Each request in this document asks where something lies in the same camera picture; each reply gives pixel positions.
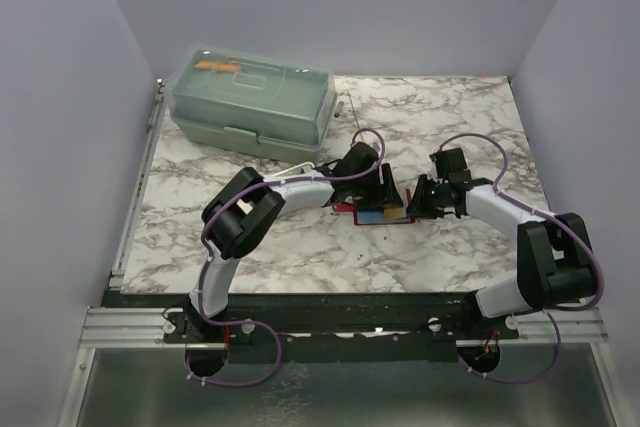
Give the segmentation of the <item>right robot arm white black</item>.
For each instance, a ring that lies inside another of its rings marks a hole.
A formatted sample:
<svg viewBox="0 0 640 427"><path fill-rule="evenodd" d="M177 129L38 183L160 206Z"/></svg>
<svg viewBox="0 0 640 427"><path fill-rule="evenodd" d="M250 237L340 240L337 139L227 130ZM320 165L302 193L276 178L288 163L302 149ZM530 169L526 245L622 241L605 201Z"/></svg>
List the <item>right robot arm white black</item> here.
<svg viewBox="0 0 640 427"><path fill-rule="evenodd" d="M583 219L539 211L509 197L486 178L475 178L460 148L430 155L433 177L422 174L407 207L412 219L448 215L482 221L515 243L515 277L467 294L460 326L480 339L496 318L557 308L594 298L602 287Z"/></svg>

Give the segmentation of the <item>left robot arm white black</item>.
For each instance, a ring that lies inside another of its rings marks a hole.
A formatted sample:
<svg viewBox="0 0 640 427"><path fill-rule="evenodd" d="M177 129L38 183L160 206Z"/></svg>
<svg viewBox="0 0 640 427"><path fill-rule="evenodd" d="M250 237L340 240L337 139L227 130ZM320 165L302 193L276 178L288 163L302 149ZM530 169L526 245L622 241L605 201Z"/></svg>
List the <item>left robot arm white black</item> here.
<svg viewBox="0 0 640 427"><path fill-rule="evenodd" d="M344 157L306 173L277 177L263 176L252 167L240 170L201 215L200 241L207 254L189 294L193 312L187 320L188 331L197 340L209 342L232 324L219 314L228 306L240 260L260 245L278 218L348 202L378 211L385 220L404 217L406 198L382 156L374 147L357 142Z"/></svg>

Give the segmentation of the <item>red leather card holder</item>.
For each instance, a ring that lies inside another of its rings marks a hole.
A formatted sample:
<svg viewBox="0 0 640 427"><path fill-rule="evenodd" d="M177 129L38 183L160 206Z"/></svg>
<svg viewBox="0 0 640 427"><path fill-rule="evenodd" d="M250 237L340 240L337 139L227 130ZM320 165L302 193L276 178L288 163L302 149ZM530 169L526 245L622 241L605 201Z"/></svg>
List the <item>red leather card holder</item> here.
<svg viewBox="0 0 640 427"><path fill-rule="evenodd" d="M366 207L355 197L333 204L332 210L337 214L350 214L355 226L411 225L415 223L408 216L408 220L404 222L388 222L383 217L381 205Z"/></svg>

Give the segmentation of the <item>gold credit card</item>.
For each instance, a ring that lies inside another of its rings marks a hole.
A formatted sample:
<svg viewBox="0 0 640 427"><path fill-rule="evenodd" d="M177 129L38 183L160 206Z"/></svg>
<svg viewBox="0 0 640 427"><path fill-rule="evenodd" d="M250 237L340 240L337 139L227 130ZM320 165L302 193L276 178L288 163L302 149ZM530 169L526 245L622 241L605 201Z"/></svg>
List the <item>gold credit card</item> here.
<svg viewBox="0 0 640 427"><path fill-rule="evenodd" d="M388 222L404 222L408 220L404 206L385 205L383 207L383 217Z"/></svg>

